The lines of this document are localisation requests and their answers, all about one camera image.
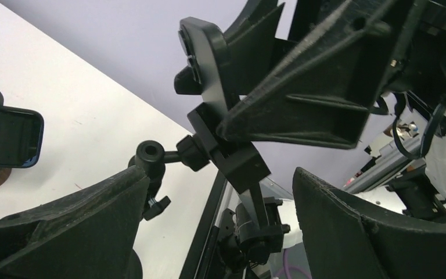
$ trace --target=white table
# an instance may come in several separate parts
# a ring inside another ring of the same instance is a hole
[[[0,218],[88,187],[126,168],[136,146],[167,150],[188,132],[0,4],[0,91],[5,105],[45,118],[41,158],[0,186]],[[216,175],[169,164],[159,197],[172,203],[141,222],[145,278],[178,278]]]

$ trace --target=wall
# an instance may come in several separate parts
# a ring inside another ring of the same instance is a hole
[[[179,43],[179,20],[193,16],[225,30],[246,0],[0,0],[57,42],[82,57],[122,86],[190,129],[186,114],[201,99],[178,96],[175,74],[186,65]],[[296,0],[287,1],[277,37],[286,38]],[[370,121],[363,142],[389,124]],[[146,140],[139,135],[139,141]],[[258,143],[264,159],[283,188],[291,191],[296,166],[341,186],[364,164],[361,143],[356,151]]]

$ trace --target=purple cable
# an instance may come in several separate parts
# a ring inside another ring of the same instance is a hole
[[[288,263],[288,249],[285,249],[285,251],[283,252],[283,268],[280,269],[276,273],[275,277],[279,277],[283,273],[285,273],[287,279],[292,279],[292,274],[291,274],[290,270],[298,271],[301,274],[305,275],[308,279],[312,279],[312,276],[310,276],[310,274],[308,272],[306,272],[304,269],[297,267],[297,266],[289,265],[289,263]]]

